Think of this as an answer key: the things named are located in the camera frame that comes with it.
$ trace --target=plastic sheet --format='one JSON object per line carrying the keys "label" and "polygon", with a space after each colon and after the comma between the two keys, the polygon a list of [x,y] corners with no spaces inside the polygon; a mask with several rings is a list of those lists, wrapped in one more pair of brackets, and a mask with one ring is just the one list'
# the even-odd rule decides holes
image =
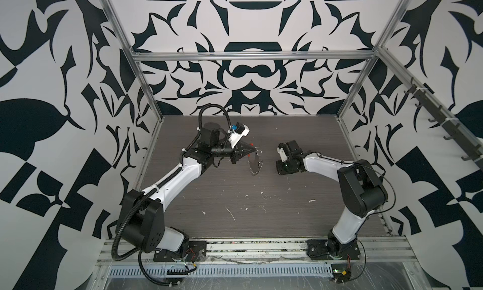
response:
{"label": "plastic sheet", "polygon": [[[146,265],[146,269],[153,266],[154,263]],[[217,265],[209,263],[200,264],[206,268],[216,267]],[[111,266],[110,272],[116,269],[116,265]],[[167,268],[171,265],[156,265],[157,268]],[[357,275],[362,269],[362,263],[353,264],[353,273]],[[157,286],[150,283],[144,276],[126,276],[109,275],[104,289],[106,290],[154,290],[166,287]],[[189,275],[183,282],[174,286],[179,290],[252,290],[252,289],[377,289],[377,290],[403,290],[413,289],[410,279],[406,274],[404,263],[384,262],[384,263],[367,263],[365,272],[357,280],[345,283],[344,285],[336,284],[330,281],[326,274],[301,274],[300,276],[287,276],[280,274],[274,276],[254,276],[247,274],[239,277],[203,277],[202,275]]]}

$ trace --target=black and white patterned wall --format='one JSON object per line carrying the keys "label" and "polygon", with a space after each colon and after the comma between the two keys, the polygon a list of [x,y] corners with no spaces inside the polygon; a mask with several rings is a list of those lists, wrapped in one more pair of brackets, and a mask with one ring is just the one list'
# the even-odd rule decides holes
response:
{"label": "black and white patterned wall", "polygon": [[99,0],[0,0],[2,289],[83,289],[156,117]]}
{"label": "black and white patterned wall", "polygon": [[[413,0],[387,47],[483,137],[483,0]],[[344,117],[361,158],[395,186],[389,212],[435,287],[483,286],[483,172],[379,61]]]}
{"label": "black and white patterned wall", "polygon": [[[398,0],[112,0],[134,51],[370,50]],[[363,60],[144,62],[161,112],[336,114]]]}

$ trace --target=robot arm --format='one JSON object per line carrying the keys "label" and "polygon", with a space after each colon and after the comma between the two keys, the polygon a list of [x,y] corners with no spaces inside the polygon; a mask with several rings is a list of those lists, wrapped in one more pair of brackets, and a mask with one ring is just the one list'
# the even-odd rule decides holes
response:
{"label": "robot arm", "polygon": [[308,251],[309,257],[311,253],[336,257],[355,245],[357,232],[366,218],[387,202],[387,192],[369,162],[342,161],[319,153],[304,153],[295,140],[279,144],[277,152],[281,158],[277,161],[279,174],[316,172],[341,185],[344,211],[329,232],[326,251]]}
{"label": "robot arm", "polygon": [[[141,192],[131,190],[127,193],[123,199],[116,232],[119,232],[121,223],[136,203],[155,190],[143,208],[137,211],[124,227],[122,238],[144,252],[151,252],[155,248],[166,249],[182,257],[185,254],[185,247],[182,247],[182,244],[186,241],[187,235],[165,227],[164,212],[191,181],[214,164],[215,157],[229,156],[232,164],[235,164],[245,155],[255,151],[253,146],[240,141],[250,131],[246,125],[237,123],[230,128],[231,130],[226,133],[216,123],[205,124],[193,142],[197,142],[196,147],[183,151],[181,163]],[[223,140],[219,138],[221,132],[226,135]]]}

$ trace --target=metal grate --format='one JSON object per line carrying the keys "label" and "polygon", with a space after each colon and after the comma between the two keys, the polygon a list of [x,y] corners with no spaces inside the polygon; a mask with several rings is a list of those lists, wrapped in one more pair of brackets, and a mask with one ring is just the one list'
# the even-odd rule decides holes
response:
{"label": "metal grate", "polygon": [[[183,265],[148,265],[149,275],[165,277],[166,270],[184,271]],[[110,278],[137,278],[142,276],[136,265],[113,266]],[[319,276],[332,277],[330,264],[200,264],[198,269],[190,273],[190,277],[264,277],[264,276]],[[186,277],[186,275],[169,275],[169,277]]]}

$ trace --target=wooden table surface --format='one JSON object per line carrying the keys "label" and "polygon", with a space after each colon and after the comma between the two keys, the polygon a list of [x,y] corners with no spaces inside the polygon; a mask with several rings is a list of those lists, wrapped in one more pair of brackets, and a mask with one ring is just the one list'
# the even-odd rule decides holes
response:
{"label": "wooden table surface", "polygon": [[[250,174],[246,157],[235,165],[223,159],[219,168],[209,167],[172,201],[165,213],[166,226],[191,238],[327,236],[344,209],[338,182],[312,172],[278,175],[275,161],[280,159],[278,144],[290,140],[304,151],[352,160],[335,117],[231,117],[232,124],[237,121],[250,128],[243,140],[262,150],[260,173]],[[227,128],[224,117],[203,117],[206,122]],[[196,127],[197,117],[165,117],[142,188],[178,163]],[[386,233],[374,216],[359,235]]]}

